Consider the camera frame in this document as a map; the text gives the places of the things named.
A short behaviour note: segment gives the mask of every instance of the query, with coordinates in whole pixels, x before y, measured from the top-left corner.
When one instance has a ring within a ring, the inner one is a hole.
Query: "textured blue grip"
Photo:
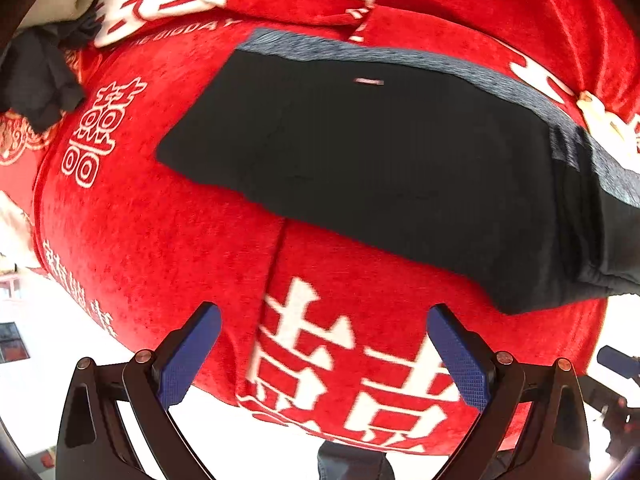
[[[624,378],[630,379],[640,375],[640,363],[637,359],[612,348],[603,346],[598,352],[598,362]]]
[[[182,402],[221,328],[220,311],[212,304],[162,370],[158,399],[165,410]]]
[[[427,313],[427,331],[464,401],[480,411],[484,410],[491,399],[488,378],[461,335],[437,306]]]

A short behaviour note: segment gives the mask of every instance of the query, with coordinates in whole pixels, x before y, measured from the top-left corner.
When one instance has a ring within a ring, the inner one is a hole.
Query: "gray waistband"
[[[592,169],[604,191],[640,208],[640,175],[625,170],[584,129],[536,89],[495,70],[421,50],[360,46],[284,30],[257,28],[239,50],[280,56],[295,61],[338,60],[395,63],[462,78],[500,99],[528,108],[550,127],[552,156],[580,170],[577,148],[590,143]]]

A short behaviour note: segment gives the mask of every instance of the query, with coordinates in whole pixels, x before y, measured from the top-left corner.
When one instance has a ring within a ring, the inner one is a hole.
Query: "dark window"
[[[29,354],[15,323],[0,323],[0,363],[28,359]]]

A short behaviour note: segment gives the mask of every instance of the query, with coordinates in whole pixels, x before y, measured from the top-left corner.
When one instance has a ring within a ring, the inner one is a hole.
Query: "blue object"
[[[165,410],[182,402],[220,335],[222,316],[218,307],[211,303],[199,314],[200,319],[161,371],[158,399]]]
[[[449,370],[460,395],[469,405],[482,411],[491,399],[486,368],[469,348],[467,332],[455,316],[443,305],[427,313],[427,332],[442,362]]]
[[[640,362],[637,358],[612,348],[603,346],[598,352],[598,362],[624,378],[631,379],[640,376]]]

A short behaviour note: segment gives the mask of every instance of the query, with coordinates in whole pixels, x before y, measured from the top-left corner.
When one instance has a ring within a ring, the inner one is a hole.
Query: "white floor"
[[[0,322],[13,321],[31,359],[0,365],[0,417],[24,454],[52,446],[58,434],[62,406],[74,365],[90,355],[98,364],[124,362],[132,352],[89,320],[53,282],[28,278],[23,303],[0,303]],[[640,298],[610,301],[600,345],[609,344],[630,355],[640,354]],[[589,374],[640,406],[640,388],[592,364]],[[128,404],[123,417],[147,473],[161,480]],[[196,388],[172,414],[185,437],[218,480],[265,478],[300,480],[318,477],[316,452],[321,440],[301,431],[251,418],[248,412],[227,406]],[[588,410],[592,443],[592,471],[607,468],[604,453],[608,432],[598,425],[598,413]],[[427,480],[446,457],[390,453],[398,480]]]

